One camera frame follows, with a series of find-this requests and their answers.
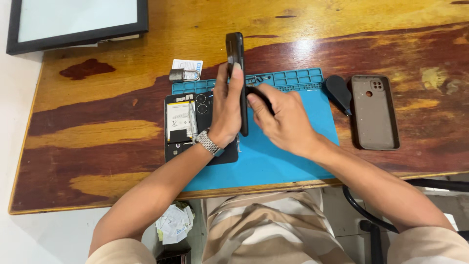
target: picture frame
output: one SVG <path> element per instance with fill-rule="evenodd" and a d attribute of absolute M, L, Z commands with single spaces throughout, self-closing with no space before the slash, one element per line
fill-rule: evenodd
<path fill-rule="evenodd" d="M 18 42 L 22 0 L 12 0 L 10 11 L 10 24 L 8 28 L 7 54 L 16 55 L 39 50 L 89 45 L 95 44 L 100 40 L 114 39 L 119 37 L 147 33 L 149 29 L 148 2 L 147 0 L 136 0 L 136 2 L 136 23 L 82 31 L 44 39 Z"/>

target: person's right hand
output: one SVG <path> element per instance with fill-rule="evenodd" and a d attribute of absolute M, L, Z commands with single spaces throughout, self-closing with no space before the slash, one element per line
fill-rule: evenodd
<path fill-rule="evenodd" d="M 311 127 L 299 93 L 283 93 L 267 84 L 257 88 L 269 99 L 275 115 L 262 99 L 250 93 L 247 97 L 254 111 L 254 122 L 274 145 L 311 159 L 323 137 Z"/>

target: black pry tool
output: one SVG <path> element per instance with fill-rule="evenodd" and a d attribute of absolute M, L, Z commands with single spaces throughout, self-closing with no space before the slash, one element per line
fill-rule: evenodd
<path fill-rule="evenodd" d="M 329 76 L 324 82 L 324 92 L 335 106 L 347 116 L 351 116 L 350 101 L 352 94 L 347 89 L 347 84 L 342 77 L 337 75 Z"/>
<path fill-rule="evenodd" d="M 261 92 L 257 87 L 246 86 L 246 95 L 248 95 L 250 93 L 253 93 L 253 94 L 259 96 L 259 98 L 262 99 L 262 101 L 264 101 L 265 105 L 269 109 L 269 112 L 273 116 L 275 115 L 275 112 L 272 109 L 272 104 L 270 103 L 269 99 L 267 98 L 267 96 L 263 92 Z"/>

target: disassembled smartphone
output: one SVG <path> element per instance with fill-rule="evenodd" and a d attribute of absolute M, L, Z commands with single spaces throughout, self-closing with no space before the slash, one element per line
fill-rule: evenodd
<path fill-rule="evenodd" d="M 379 75 L 355 75 L 350 82 L 355 144 L 364 149 L 399 149 L 401 144 L 389 79 Z"/>
<path fill-rule="evenodd" d="M 199 133 L 212 124 L 212 92 L 168 95 L 165 98 L 165 162 L 193 145 L 189 104 L 195 109 Z M 238 150 L 234 140 L 225 147 L 225 152 L 221 156 L 214 157 L 208 165 L 232 163 L 237 160 Z"/>
<path fill-rule="evenodd" d="M 227 59 L 228 59 L 228 75 L 231 77 L 233 72 L 233 65 L 235 62 L 241 65 L 241 69 L 244 75 L 244 44 L 242 40 L 242 34 L 239 32 L 229 33 L 226 36 L 226 46 L 227 46 Z M 247 137 L 249 134 L 248 130 L 248 109 L 246 104 L 246 80 L 244 79 L 240 105 L 241 105 L 241 130 L 240 133 L 244 137 Z"/>

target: hand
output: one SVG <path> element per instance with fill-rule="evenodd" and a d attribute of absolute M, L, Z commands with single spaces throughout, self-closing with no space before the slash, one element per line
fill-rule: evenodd
<path fill-rule="evenodd" d="M 220 148 L 232 142 L 241 129 L 240 97 L 244 84 L 241 66 L 235 63 L 228 80 L 228 63 L 218 67 L 217 82 L 213 89 L 213 116 L 208 137 Z"/>
<path fill-rule="evenodd" d="M 254 122 L 274 145 L 312 159 L 311 155 L 324 139 L 311 127 L 299 93 L 283 93 L 267 84 L 257 88 L 269 99 L 275 115 L 272 116 L 262 99 L 250 93 L 248 100 L 254 111 Z"/>

